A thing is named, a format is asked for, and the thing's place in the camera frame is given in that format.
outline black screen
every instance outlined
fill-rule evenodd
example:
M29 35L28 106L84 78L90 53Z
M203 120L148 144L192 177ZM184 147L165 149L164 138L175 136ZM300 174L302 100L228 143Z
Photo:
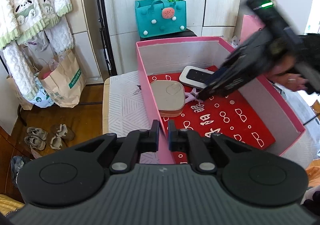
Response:
M186 78L192 81L196 81L196 82L200 82L200 83L204 83L205 80L212 74L210 73L205 73L205 72L200 72L198 70L195 69L191 69L189 70L189 72L187 73Z

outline brown paper bag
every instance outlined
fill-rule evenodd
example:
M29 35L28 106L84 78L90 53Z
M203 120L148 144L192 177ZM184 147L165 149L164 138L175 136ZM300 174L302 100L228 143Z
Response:
M33 104L30 103L29 101L27 101L21 94L18 86L16 85L16 82L14 81L13 78L11 78L10 76L7 77L7 82L9 83L9 86L11 87L11 89L13 90L14 94L16 95L21 107L24 110L31 110L33 107Z
M66 53L66 57L48 77L42 78L43 74L50 71L49 67L44 67L38 78L56 104L60 107L74 107L79 103L85 76L73 52L67 50Z

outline green light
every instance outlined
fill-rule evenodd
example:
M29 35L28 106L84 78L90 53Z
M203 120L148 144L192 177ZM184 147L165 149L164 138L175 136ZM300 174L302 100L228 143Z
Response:
M262 8L269 7L269 6L273 6L273 3L269 2L269 3L265 3L265 4L261 5Z

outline red paper with white print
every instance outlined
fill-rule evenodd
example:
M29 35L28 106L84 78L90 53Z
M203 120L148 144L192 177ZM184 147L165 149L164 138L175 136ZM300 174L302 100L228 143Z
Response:
M207 68L216 71L217 67ZM148 76L149 82L155 80L179 81L180 73L159 74ZM185 92L192 88L184 85ZM168 121L174 120L177 129L192 129L200 136L210 137L211 133L219 132L228 137L259 149L265 149L275 142L274 137L265 126L258 114L241 95L234 91L226 97L212 96L205 102L191 101L184 105L180 116L162 118L168 135ZM186 163L185 153L172 153L176 164Z

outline pair of shoes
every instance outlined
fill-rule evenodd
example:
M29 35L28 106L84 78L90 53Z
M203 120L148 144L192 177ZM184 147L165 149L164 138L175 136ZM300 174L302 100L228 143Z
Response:
M28 136L24 138L24 142L31 148L38 150L44 150L45 140L48 133L42 128L28 127L27 128Z
M74 139L74 132L66 124L55 124L50 128L48 143L52 149L60 150L67 147L65 141Z

